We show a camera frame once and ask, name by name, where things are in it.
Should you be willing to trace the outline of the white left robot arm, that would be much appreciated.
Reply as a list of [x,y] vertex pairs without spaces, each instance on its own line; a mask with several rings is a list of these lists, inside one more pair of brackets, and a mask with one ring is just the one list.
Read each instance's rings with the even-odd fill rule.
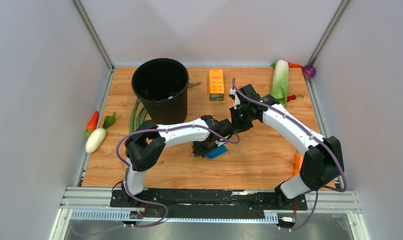
[[120,141],[126,155],[123,201],[132,208],[141,204],[146,172],[158,162],[163,150],[190,143],[191,157],[214,159],[226,152],[224,144],[235,134],[228,119],[218,121],[211,115],[173,125],[144,121]]

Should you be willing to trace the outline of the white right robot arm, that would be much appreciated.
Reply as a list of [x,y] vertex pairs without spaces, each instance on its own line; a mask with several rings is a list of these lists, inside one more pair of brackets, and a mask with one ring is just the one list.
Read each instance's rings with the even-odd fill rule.
[[229,109],[231,122],[238,133],[248,131],[258,120],[280,133],[303,157],[299,173],[275,188],[274,201],[280,209],[288,209],[295,197],[317,191],[344,175],[342,147],[335,136],[311,130],[271,95],[261,97],[251,84],[240,89],[233,86],[229,96],[234,101]]

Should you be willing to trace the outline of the blue plastic dustpan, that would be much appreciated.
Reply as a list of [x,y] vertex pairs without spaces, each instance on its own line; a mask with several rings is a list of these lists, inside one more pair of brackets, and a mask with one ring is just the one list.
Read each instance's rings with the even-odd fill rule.
[[226,148],[225,144],[222,144],[218,147],[216,147],[215,149],[213,149],[212,151],[208,152],[205,157],[208,159],[215,159],[219,156],[221,156],[222,154],[226,153],[228,151],[228,149]]

